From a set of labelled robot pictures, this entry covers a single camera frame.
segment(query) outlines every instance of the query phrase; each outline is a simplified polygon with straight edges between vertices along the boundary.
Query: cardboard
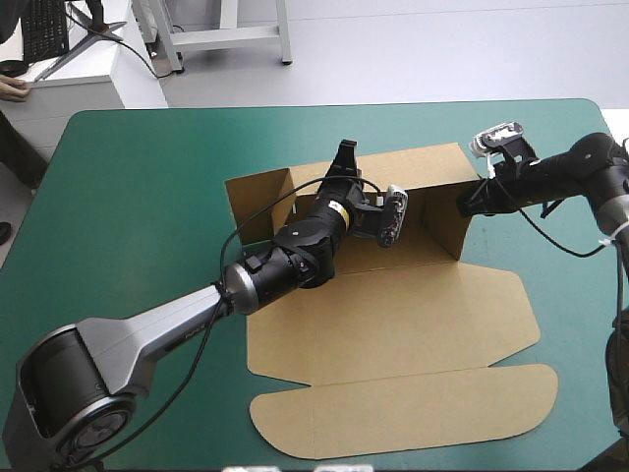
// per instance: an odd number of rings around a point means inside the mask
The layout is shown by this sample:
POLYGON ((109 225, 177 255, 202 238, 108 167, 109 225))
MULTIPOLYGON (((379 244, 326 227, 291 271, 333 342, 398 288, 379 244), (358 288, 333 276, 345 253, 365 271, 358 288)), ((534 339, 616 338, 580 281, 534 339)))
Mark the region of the cardboard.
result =
MULTIPOLYGON (((361 156, 358 164, 380 188, 395 183, 409 193, 402 235, 389 250, 346 238, 334 279, 248 318, 250 370, 312 385, 256 398, 257 429, 286 453, 326 458, 534 428, 554 402, 556 376, 548 366, 488 368, 535 344, 540 331, 516 274, 458 262, 470 219, 459 215, 456 197, 478 179, 465 154, 450 144, 361 156)), ((228 181, 237 223, 328 166, 228 181)), ((303 217, 316 189, 276 206, 243 243, 303 217)))
POLYGON ((324 459, 509 438, 541 423, 556 394, 548 366, 482 368, 265 394, 251 414, 274 447, 324 459))

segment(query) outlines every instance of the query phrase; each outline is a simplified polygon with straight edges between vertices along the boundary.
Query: gray floor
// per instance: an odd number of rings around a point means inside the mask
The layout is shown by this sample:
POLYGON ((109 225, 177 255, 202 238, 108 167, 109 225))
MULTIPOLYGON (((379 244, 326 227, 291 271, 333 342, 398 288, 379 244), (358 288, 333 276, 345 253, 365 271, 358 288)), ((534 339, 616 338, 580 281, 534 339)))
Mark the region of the gray floor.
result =
MULTIPOLYGON (((168 0, 173 22, 210 28, 216 0, 168 0)), ((186 54, 162 81, 174 107, 585 97, 629 108, 629 0, 287 0, 295 62, 279 47, 186 54)), ((274 0, 241 0, 243 26, 274 0)), ((157 60, 159 69, 164 60, 157 60)), ((31 197, 0 169, 0 220, 31 197)), ((0 265, 10 244, 0 247, 0 265)))

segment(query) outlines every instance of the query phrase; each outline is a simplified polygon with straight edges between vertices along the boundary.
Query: keyboard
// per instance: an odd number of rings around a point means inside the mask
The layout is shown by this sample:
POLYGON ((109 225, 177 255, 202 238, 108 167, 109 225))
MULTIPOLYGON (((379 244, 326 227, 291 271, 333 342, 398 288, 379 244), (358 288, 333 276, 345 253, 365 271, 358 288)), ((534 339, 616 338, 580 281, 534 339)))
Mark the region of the keyboard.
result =
POLYGON ((63 2, 64 0, 30 0, 22 14, 25 62, 31 64, 59 57, 70 50, 63 2))

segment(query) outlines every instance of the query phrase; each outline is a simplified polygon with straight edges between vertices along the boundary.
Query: cardboard flap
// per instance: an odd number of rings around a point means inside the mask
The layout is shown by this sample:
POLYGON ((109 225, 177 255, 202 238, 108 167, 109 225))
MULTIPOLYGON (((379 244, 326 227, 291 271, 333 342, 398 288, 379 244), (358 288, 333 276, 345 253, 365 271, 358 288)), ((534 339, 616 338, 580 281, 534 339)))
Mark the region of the cardboard flap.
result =
MULTIPOLYGON (((472 164, 456 143, 359 155, 356 160, 363 177, 382 191, 390 184, 414 190, 478 180, 472 164)), ((293 183, 297 187, 321 177, 329 165, 330 162, 316 162, 293 166, 290 168, 293 183)), ((313 195, 316 188, 307 187, 298 195, 313 195)))
MULTIPOLYGON (((277 169, 225 182, 236 225, 277 199, 285 188, 288 175, 288 169, 277 169)), ((264 214, 243 228, 240 239, 243 244, 252 244, 269 239, 273 234, 271 214, 264 214)))
POLYGON ((260 395, 251 415, 282 452, 323 459, 521 435, 557 389, 546 365, 474 369, 260 395))
POLYGON ((248 318, 255 374, 324 385, 489 366, 540 338, 519 277, 444 263, 339 275, 248 318))
MULTIPOLYGON (((409 193, 407 220, 402 238, 388 251, 381 250, 374 240, 346 238, 335 262, 339 273, 458 259, 470 219, 459 216, 456 196, 478 178, 458 145, 362 155, 357 161, 363 177, 383 192, 390 184, 396 184, 409 193), (425 220, 426 198, 437 203, 440 212, 430 213, 430 219, 425 220)), ((329 165, 330 162, 316 162, 228 180, 227 193, 236 223, 283 193, 322 177, 329 165)), ((306 216, 318 186, 300 190, 296 197, 286 199, 270 214, 250 223, 242 232, 243 244, 270 239, 287 220, 306 216)), ((369 193, 372 189, 366 185, 365 190, 369 193)))

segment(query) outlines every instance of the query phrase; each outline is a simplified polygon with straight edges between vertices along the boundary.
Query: green table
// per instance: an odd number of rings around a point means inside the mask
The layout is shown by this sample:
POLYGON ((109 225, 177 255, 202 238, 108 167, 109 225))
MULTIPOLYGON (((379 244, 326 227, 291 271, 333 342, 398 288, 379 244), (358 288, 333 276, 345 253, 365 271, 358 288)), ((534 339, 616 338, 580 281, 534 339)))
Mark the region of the green table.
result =
MULTIPOLYGON (((525 126, 541 156, 606 131, 586 100, 80 113, 0 272, 0 421, 13 394, 15 362, 47 331, 85 317, 125 318, 217 277, 220 245, 233 228, 225 179, 331 159, 342 138, 357 140, 359 153, 453 141, 467 148, 476 132, 512 119, 525 126)), ((475 165, 483 172, 482 162, 475 165)), ((566 202, 543 226, 580 250, 600 237, 584 199, 566 202)), ((614 254, 570 258, 516 214, 474 218, 463 259, 522 276, 542 340, 502 364, 544 362, 556 370, 560 389, 550 416, 509 440, 340 462, 443 470, 583 465, 617 438, 602 360, 614 315, 614 254)), ((251 423, 252 398, 291 384, 248 372, 245 328, 241 316, 221 322, 182 398, 106 466, 314 467, 273 449, 251 423)), ((194 344, 160 363, 136 425, 175 388, 194 344)), ((3 451, 0 467, 7 466, 3 451)))

